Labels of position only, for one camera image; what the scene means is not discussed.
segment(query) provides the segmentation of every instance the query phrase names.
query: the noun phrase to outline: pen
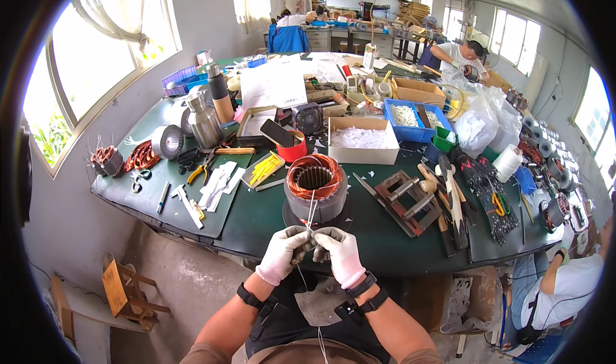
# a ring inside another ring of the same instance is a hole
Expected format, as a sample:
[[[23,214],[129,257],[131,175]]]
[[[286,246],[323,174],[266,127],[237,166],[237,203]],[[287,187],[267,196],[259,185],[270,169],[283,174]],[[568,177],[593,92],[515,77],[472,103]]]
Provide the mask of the pen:
[[[167,198],[167,191],[169,191],[169,186],[171,184],[169,183],[169,181],[167,181],[165,183],[165,187],[163,189],[163,194],[160,196],[160,201],[158,202],[158,208],[156,209],[156,212],[158,214],[160,214],[160,212],[163,210],[163,205],[165,204],[165,199]]]

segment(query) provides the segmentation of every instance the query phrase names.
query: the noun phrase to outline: wooden stool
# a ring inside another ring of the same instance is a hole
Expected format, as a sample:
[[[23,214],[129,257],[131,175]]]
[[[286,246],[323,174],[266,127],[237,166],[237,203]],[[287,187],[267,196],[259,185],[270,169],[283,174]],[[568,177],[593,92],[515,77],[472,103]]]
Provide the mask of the wooden stool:
[[[145,293],[139,290],[139,282],[156,286],[156,281],[136,274],[113,260],[103,273],[103,287],[114,317],[121,316],[138,322],[158,323],[155,317],[146,314],[152,310],[171,313],[171,309],[152,304],[145,300]],[[133,312],[133,307],[141,308],[141,313]]]
[[[349,43],[346,41],[340,42],[340,52],[346,52],[346,48],[348,45]],[[356,55],[357,55],[358,49],[359,49],[359,43],[353,43],[353,51],[355,51]]]

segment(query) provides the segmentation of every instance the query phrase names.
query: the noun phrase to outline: white curtain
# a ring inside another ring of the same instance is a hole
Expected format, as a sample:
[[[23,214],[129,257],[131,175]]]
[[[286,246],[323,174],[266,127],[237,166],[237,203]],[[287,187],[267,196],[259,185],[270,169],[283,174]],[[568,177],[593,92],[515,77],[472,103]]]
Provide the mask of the white curtain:
[[[143,0],[71,0],[77,13],[102,34],[139,44],[150,40],[142,33]]]
[[[234,0],[237,23],[244,27],[244,33],[263,29],[271,24],[270,0]]]

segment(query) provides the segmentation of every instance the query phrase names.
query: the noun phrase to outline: brown shirt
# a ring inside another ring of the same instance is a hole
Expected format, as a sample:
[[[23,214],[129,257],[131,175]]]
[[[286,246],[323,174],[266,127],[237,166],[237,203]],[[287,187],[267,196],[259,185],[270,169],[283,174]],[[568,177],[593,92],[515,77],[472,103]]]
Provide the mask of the brown shirt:
[[[334,340],[323,340],[327,360],[331,364],[380,364],[376,357],[356,351]],[[248,364],[323,363],[318,339],[293,341],[287,345],[269,347],[255,353]],[[195,343],[180,364],[228,364],[227,357],[215,346],[206,342]],[[433,349],[421,349],[406,356],[399,364],[442,364]]]

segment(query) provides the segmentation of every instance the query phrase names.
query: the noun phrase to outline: black wire bundle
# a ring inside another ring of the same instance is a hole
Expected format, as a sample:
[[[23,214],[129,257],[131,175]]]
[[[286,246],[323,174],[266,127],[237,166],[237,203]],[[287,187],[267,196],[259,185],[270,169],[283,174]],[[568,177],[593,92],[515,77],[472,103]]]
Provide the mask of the black wire bundle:
[[[451,152],[451,160],[456,165],[456,168],[462,172],[466,185],[479,198],[481,206],[488,216],[492,237],[500,245],[504,244],[505,236],[511,230],[518,227],[519,221],[509,204],[509,200],[507,200],[507,204],[509,205],[510,212],[505,214],[504,217],[500,217],[496,213],[496,207],[492,204],[492,187],[494,187],[496,193],[501,194],[505,199],[507,198],[503,184],[497,180],[497,169],[484,156],[480,155],[474,160],[460,150],[459,147],[456,147]]]

